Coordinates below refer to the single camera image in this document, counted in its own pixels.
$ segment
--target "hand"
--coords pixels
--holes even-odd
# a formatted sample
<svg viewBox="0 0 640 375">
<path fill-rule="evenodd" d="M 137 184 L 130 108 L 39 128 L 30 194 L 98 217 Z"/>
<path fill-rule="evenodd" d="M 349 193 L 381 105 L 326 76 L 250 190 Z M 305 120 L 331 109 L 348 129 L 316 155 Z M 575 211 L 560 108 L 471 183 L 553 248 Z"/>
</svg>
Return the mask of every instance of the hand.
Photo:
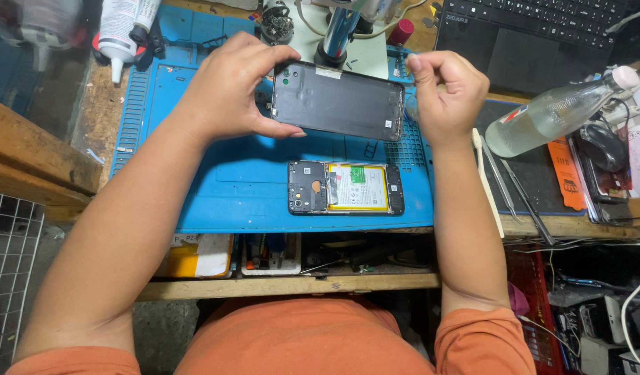
<svg viewBox="0 0 640 375">
<path fill-rule="evenodd" d="M 415 76 L 419 127 L 432 149 L 471 141 L 475 118 L 489 90 L 489 79 L 451 51 L 408 55 Z M 438 92 L 444 83 L 447 92 Z"/>
<path fill-rule="evenodd" d="M 268 47 L 252 35 L 237 33 L 202 62 L 170 114 L 174 126 L 204 144 L 248 134 L 305 136 L 299 127 L 262 116 L 254 97 L 255 87 L 275 64 L 300 58 L 287 45 Z"/>
</svg>

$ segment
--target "orange shirt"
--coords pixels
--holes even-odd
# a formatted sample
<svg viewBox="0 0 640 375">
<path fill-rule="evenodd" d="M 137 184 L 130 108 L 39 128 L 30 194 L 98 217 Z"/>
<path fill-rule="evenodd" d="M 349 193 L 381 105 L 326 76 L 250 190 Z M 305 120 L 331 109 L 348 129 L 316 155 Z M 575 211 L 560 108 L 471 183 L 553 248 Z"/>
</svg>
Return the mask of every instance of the orange shirt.
<svg viewBox="0 0 640 375">
<path fill-rule="evenodd" d="M 298 298 L 228 309 L 218 309 L 199 329 L 175 374 L 535 374 L 509 309 L 447 314 L 435 343 L 437 368 L 401 338 L 388 311 L 369 303 Z M 81 346 L 37 354 L 7 371 L 33 373 L 140 371 L 124 350 Z"/>
</svg>

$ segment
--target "red basket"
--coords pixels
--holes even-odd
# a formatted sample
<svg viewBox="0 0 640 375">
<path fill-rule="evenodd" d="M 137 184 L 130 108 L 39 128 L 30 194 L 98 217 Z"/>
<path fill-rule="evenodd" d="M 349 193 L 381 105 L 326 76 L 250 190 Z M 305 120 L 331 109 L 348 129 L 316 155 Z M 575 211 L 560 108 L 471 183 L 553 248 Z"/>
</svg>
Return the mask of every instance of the red basket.
<svg viewBox="0 0 640 375">
<path fill-rule="evenodd" d="M 545 283 L 545 268 L 539 252 L 507 252 L 508 281 L 519 288 L 528 300 L 531 310 L 526 318 L 540 324 L 551 332 L 556 332 Z M 524 339 L 531 349 L 535 369 L 539 375 L 563 375 L 563 362 L 560 359 L 559 343 L 547 331 L 530 324 L 523 325 Z"/>
</svg>

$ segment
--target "forearm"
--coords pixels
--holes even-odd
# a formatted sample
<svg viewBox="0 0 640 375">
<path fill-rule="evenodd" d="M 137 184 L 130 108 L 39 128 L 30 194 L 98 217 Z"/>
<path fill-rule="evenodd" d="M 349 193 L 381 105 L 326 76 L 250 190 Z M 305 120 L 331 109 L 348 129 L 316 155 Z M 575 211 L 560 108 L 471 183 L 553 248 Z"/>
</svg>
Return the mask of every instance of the forearm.
<svg viewBox="0 0 640 375">
<path fill-rule="evenodd" d="M 179 122 L 159 124 L 86 208 L 45 277 L 18 356 L 30 354 L 29 343 L 53 348 L 54 332 L 105 324 L 131 331 L 131 305 L 168 249 L 205 151 Z"/>
<path fill-rule="evenodd" d="M 433 170 L 443 315 L 509 307 L 505 252 L 470 143 L 434 149 Z"/>
</svg>

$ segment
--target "touchpad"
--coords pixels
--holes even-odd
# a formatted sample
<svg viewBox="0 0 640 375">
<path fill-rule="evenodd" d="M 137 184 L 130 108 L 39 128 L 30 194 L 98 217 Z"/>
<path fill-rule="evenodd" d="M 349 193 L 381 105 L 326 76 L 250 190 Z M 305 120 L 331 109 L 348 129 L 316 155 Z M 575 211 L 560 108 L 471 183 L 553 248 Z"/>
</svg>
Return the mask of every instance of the touchpad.
<svg viewBox="0 0 640 375">
<path fill-rule="evenodd" d="M 500 29 L 487 77 L 495 87 L 540 93 L 547 86 L 557 50 L 555 41 Z"/>
</svg>

